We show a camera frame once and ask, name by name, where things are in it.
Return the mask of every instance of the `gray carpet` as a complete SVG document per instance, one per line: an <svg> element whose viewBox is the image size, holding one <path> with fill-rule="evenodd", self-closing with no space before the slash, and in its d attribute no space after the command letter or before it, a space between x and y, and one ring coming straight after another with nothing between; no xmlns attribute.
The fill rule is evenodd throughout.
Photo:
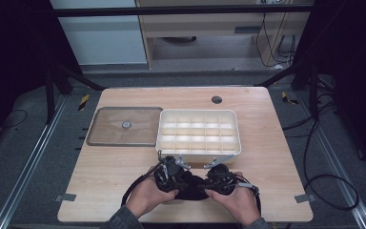
<svg viewBox="0 0 366 229"><path fill-rule="evenodd" d="M159 86L216 86L216 85L253 85L273 76L271 72L197 72L197 73L125 73L120 75L101 74L91 75L90 79L107 87L159 87ZM286 80L277 86L288 86ZM86 86L72 81L75 87L51 140L40 159L39 166L22 197L10 224L20 228L51 228L58 227L94 227L100 223L64 224L58 221L56 215L60 203L54 198L63 194L67 189L73 167L76 163L79 148L82 146L86 130L91 122L94 109L100 96ZM282 126L288 126L306 117L300 105L283 102L281 91L270 90L276 112ZM90 99L84 111L78 111L80 100L84 94ZM322 104L330 98L322 98ZM13 107L14 110L24 110L27 118L20 124L4 128L0 134L0 209L10 194L11 188L19 177L23 166L41 134L46 121L45 90L39 88L21 95ZM320 125L328 138L342 165L353 180L362 200L366 204L366 161L361 161L356 155L356 147L340 118L334 114L335 107L321 115ZM23 120L23 112L10 115L8 126ZM310 124L286 131L285 135L306 135ZM300 177L303 176L302 158L306 145L306 137L287 137L295 165ZM331 173L331 169L322 154L315 136L312 137L307 159L310 177L322 173ZM318 192L339 205L345 200L336 181L322 179L314 184ZM308 223L293 224L291 228L359 228L352 212L336 210L321 200L311 203L314 219Z"/></svg>

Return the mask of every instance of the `floor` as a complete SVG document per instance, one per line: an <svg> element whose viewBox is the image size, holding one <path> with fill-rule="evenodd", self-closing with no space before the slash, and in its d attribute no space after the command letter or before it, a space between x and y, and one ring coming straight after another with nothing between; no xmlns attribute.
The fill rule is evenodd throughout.
<svg viewBox="0 0 366 229"><path fill-rule="evenodd" d="M282 49L288 50L289 41ZM86 77L108 87L158 87L158 86L215 86L247 85L263 82L290 64L282 57L282 63L265 67L258 57L250 36L197 37L193 42L186 38L158 39L153 65L149 70L120 70L115 73L87 73ZM292 77L279 80L269 88L278 118L283 127L290 126L309 116L307 89L293 92L289 87ZM0 133L0 213L4 204L17 191L13 212L7 216L7 224L13 228L93 228L100 223L62 223L56 218L60 202L57 195L64 194L77 160L80 147L94 115L100 92L71 80L71 95L56 93L56 104L64 103L57 124L49 132L49 142L39 143L45 133L45 91L39 88L19 96L13 113L4 123ZM282 99L287 93L291 101ZM90 99L84 111L78 111L83 95ZM330 104L329 96L322 96L320 107ZM325 204L322 198L311 202L314 219L307 223L293 223L291 228L366 228L366 161L357 156L357 148L336 105L321 111L318 128L309 145L308 133L312 122L285 131L290 150L301 179L305 181L303 158L307 156L309 177L320 174L341 175L356 187L360 204L352 211L342 211ZM31 158L36 144L43 144L41 155ZM16 183L25 165L34 160L31 174L23 189ZM332 178L317 180L314 187L331 203L340 206L353 204L356 197L343 182ZM272 224L272 227L288 228L289 224Z"/></svg>

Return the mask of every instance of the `person's right hand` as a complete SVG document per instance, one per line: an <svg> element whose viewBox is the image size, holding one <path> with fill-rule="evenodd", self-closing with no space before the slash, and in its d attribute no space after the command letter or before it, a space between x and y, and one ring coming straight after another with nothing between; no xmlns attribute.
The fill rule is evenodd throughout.
<svg viewBox="0 0 366 229"><path fill-rule="evenodd" d="M260 219L254 194L248 188L235 187L234 191L228 196L220 195L213 190L206 190L206 194L224 206L243 226L249 226Z"/></svg>

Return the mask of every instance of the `metal bar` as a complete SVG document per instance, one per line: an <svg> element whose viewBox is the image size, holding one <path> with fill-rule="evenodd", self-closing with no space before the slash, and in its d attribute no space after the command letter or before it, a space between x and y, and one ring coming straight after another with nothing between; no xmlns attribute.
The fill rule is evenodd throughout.
<svg viewBox="0 0 366 229"><path fill-rule="evenodd" d="M299 98L300 103L302 104L305 112L307 115L311 115L309 108L307 106L308 98L306 98L306 95L303 93L295 92ZM320 126L317 126L316 129L316 136L317 140L319 142L319 145L322 147L323 155L325 155L327 162L329 163L329 166L331 167L332 172L334 175L342 177L349 181L350 183L350 177L347 174L347 172L343 169L343 166L341 165L340 161L338 160L336 156L335 150L332 148L332 145L328 138L325 135L325 132ZM346 199L347 203L351 206L355 203L356 194L353 191L352 188L350 188L348 185L346 185L344 182L338 183L339 188L341 192L343 193L344 198ZM355 216L356 222L358 223L360 228L366 229L366 207L362 201L362 199L359 199L358 206L352 210L353 215Z"/></svg>
<svg viewBox="0 0 366 229"><path fill-rule="evenodd" d="M40 160L41 155L43 155L44 150L50 140L53 130L58 123L59 117L61 116L65 103L68 99L67 95L61 95L60 101L58 102L56 108L56 114L52 119L50 124L46 124L46 127L43 130L43 133L40 135L36 145L34 146L33 151L29 157L28 162L26 163L20 177L17 179L16 184L14 185L7 201L0 211L0 229L7 228L10 219L13 216L14 211L16 210L17 205L20 202L26 188L28 187L29 181L38 165L38 161Z"/></svg>
<svg viewBox="0 0 366 229"><path fill-rule="evenodd" d="M314 4L294 5L215 5L215 6L176 6L176 7L138 7L138 8L97 8L97 9L57 9L30 10L27 14L52 15L56 17L87 16L127 16L160 14L202 14L202 13L243 13L243 12L304 12L321 6Z"/></svg>

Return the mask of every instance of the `wall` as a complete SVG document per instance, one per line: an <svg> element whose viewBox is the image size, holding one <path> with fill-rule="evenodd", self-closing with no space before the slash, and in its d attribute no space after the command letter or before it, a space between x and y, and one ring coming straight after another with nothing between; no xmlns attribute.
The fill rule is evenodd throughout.
<svg viewBox="0 0 366 229"><path fill-rule="evenodd" d="M55 9L135 7L133 0L51 0ZM59 18L79 65L146 64L137 16Z"/></svg>

